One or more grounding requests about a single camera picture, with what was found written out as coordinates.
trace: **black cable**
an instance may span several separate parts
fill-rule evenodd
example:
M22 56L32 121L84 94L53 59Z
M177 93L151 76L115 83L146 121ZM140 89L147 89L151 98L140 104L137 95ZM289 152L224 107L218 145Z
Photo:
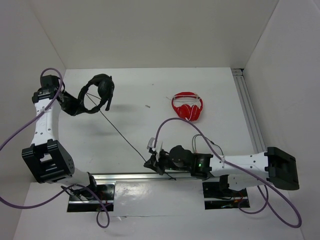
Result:
M95 96L95 95L92 95L92 94L90 94L90 93L85 93L86 94L86 96L91 100L91 102L94 104L94 105L96 105L97 106L97 104L91 99L91 97L89 97L89 95L90 96L92 96L92 97L95 97L95 98L97 98L97 99L100 99L99 97L97 97L97 96ZM101 110L99 110L99 112L104 116L104 118L112 125L112 127L114 127L114 129L120 134L120 136L121 137L123 137L123 139L140 155L140 157L145 161L145 162L147 162L146 161L146 159L144 158L144 156L142 156L142 154L125 138L125 136L123 136L122 135L122 133L116 128L116 126L106 117L106 115L101 111ZM173 179L173 180L177 180L177 179L175 179L174 177L172 177L172 176L170 176L168 173L166 173L166 172L164 172L165 174L167 174L170 178L169 178L169 180L170 179Z
M193 151L194 152L196 152L197 151L197 145L196 145L196 138L198 137L198 136L201 136L200 134L196 134L196 135L194 135L193 136L193 138L192 138L192 148L193 148ZM221 147L219 146L219 145L217 145L217 144L215 144L213 141L211 141L209 138L207 138L207 137L205 137L212 145L214 145L214 146L217 146L219 149L220 149L220 151L221 151L221 153L222 153L222 155L225 155L224 154L224 151L221 149Z

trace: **red headband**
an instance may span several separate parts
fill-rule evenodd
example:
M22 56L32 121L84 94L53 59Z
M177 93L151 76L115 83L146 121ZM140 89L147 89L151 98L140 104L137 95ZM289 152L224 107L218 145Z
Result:
M174 105L174 100L180 99L180 98L186 98L186 97L199 99L199 101L201 103L200 108L195 104L193 104L192 106L190 106L189 104L183 104L178 107ZM189 91L183 91L183 92L180 92L180 93L177 93L176 95L174 95L171 100L171 105L172 105L173 110L178 114L178 116L180 118L186 119L188 121L198 120L200 113L204 107L204 103L203 103L201 97L199 97L196 93L189 92Z

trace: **black headphones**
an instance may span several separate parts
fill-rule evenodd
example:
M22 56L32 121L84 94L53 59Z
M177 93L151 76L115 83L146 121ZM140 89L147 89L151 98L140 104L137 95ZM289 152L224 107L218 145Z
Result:
M100 103L92 109L85 107L85 96L90 86L98 87L98 94L101 97ZM78 98L75 98L65 90L61 92L58 101L64 112L71 116L76 116L82 113L95 114L100 111L101 107L106 104L106 111L109 111L112 97L114 95L115 84L112 81L112 76L106 74L95 75L83 88L81 88Z

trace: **table surface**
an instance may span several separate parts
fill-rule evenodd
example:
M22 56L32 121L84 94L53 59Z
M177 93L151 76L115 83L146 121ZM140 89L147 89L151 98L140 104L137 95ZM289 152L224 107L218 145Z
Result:
M222 147L224 154L254 152L230 68L70 69L64 77L66 91L77 97L80 89L101 73L111 75L115 83L110 111L102 107L103 113L146 160L150 158L147 144L156 135L159 125L168 118L177 117L169 99L180 92L194 92L203 99L203 111L195 124ZM89 93L97 96L97 87L90 87ZM85 105L87 108L94 106L89 99L85 100ZM197 131L193 127L175 120L166 123L159 140L167 151L176 145L191 150L195 134ZM143 167L143 159L99 112L77 116L61 112L59 140L81 171L150 172ZM202 153L210 152L200 137L197 149Z

